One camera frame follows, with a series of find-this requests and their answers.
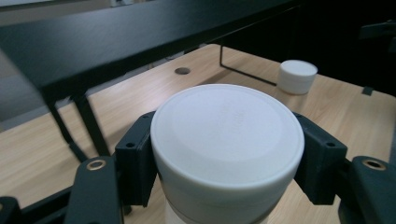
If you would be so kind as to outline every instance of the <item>round hole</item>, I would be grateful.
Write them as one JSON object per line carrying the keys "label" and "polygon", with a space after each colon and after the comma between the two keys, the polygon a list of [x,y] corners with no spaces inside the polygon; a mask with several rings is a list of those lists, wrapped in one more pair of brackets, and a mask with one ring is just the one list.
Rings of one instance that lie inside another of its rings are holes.
{"label": "round hole", "polygon": [[95,170],[100,170],[105,166],[106,166],[106,161],[96,160],[96,161],[91,161],[90,163],[88,163],[87,169],[90,171],[95,171]]}
{"label": "round hole", "polygon": [[373,170],[384,171],[387,167],[379,161],[374,160],[364,160],[363,164]]}
{"label": "round hole", "polygon": [[187,75],[190,71],[188,67],[179,67],[175,70],[175,73],[178,75]]}
{"label": "round hole", "polygon": [[127,143],[126,146],[127,147],[134,147],[134,143]]}

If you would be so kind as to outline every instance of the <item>white container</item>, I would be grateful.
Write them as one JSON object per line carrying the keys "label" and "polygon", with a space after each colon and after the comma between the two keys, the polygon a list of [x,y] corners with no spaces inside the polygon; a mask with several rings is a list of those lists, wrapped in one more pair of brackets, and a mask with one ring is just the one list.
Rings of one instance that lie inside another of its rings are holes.
{"label": "white container", "polygon": [[277,86],[287,93],[306,94],[315,80],[318,69],[300,60],[287,60],[280,65]]}
{"label": "white container", "polygon": [[295,116],[250,88],[211,84],[156,111],[151,142],[163,192],[186,223],[258,223],[293,179],[304,151]]}

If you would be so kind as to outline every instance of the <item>black table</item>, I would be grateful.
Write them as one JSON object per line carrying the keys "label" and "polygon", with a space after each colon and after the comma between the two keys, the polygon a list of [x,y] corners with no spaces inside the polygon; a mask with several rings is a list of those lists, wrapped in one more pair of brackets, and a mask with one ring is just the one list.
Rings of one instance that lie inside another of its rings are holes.
{"label": "black table", "polygon": [[299,6],[299,0],[157,0],[0,27],[0,48],[42,95],[80,161],[55,103],[76,104],[99,155],[109,155],[89,88]]}

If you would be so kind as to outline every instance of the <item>white cylinder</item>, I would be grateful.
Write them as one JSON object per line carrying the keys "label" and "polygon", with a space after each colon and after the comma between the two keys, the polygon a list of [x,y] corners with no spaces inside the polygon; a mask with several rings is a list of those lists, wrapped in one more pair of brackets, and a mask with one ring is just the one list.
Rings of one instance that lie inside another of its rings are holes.
{"label": "white cylinder", "polygon": [[306,94],[314,82],[318,69],[300,60],[287,60],[280,65],[277,86],[287,93]]}
{"label": "white cylinder", "polygon": [[165,197],[186,223],[260,223],[304,151],[300,123],[285,106],[226,84],[172,96],[154,115],[151,142]]}

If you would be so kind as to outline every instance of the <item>white cup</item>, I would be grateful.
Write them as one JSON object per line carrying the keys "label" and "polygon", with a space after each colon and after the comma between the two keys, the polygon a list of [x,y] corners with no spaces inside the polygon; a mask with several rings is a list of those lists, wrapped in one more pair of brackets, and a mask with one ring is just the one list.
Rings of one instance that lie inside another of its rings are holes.
{"label": "white cup", "polygon": [[300,60],[287,60],[280,65],[277,86],[287,93],[306,94],[314,82],[318,69]]}
{"label": "white cup", "polygon": [[227,84],[175,94],[150,134],[166,200],[185,223],[262,222],[304,151],[300,123],[284,105]]}

